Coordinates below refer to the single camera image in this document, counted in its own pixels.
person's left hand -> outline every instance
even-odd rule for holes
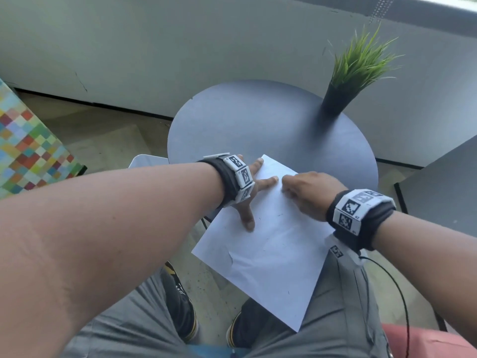
[[[242,155],[237,155],[242,161],[243,161],[243,156]],[[248,168],[250,168],[250,173],[252,174],[253,177],[255,177],[255,174],[259,171],[259,169],[263,165],[263,158],[258,158],[254,163],[252,163]],[[253,187],[253,190],[250,194],[250,197],[247,198],[245,201],[240,202],[236,205],[233,205],[233,207],[238,211],[240,215],[240,219],[242,220],[242,223],[247,229],[247,231],[253,231],[255,228],[255,220],[253,218],[253,213],[250,208],[250,203],[252,202],[253,198],[262,191],[263,189],[270,188],[278,182],[278,177],[273,176],[270,177],[269,179],[253,179],[255,181],[255,186]]]

forearm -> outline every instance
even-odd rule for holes
[[[477,346],[477,238],[395,212],[373,246]]]
[[[12,309],[2,310],[0,336],[11,346],[67,340],[158,269],[222,199],[215,169],[194,163],[103,172],[3,200],[0,289],[9,294],[0,304]]]

gray pants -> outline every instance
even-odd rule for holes
[[[166,306],[166,275],[158,271],[93,319],[62,357],[195,357],[179,338]],[[387,339],[365,270],[348,255],[328,253],[300,331],[269,314],[247,357],[387,358]]]

person's right arm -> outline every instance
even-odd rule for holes
[[[303,213],[325,221],[347,188],[316,172],[284,176],[283,191]],[[477,347],[477,238],[394,212],[378,228],[373,247],[387,258],[452,327]]]

black wristband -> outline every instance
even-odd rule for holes
[[[215,168],[222,179],[222,183],[224,184],[224,199],[222,203],[218,206],[219,209],[224,207],[224,205],[228,204],[230,201],[235,200],[237,194],[240,191],[239,183],[235,178],[235,173],[232,171],[224,161],[220,158],[213,158],[213,159],[202,159],[198,162],[203,162],[210,164],[213,168]]]
[[[366,216],[361,220],[361,229],[358,236],[356,236],[333,221],[336,205],[340,202],[343,196],[350,191],[351,190],[342,191],[336,195],[333,203],[326,211],[326,221],[335,228],[335,237],[350,249],[355,252],[358,252],[361,249],[373,251],[373,239],[376,235],[376,231],[379,226],[393,214],[396,207],[394,207],[392,202],[384,202],[370,209]]]

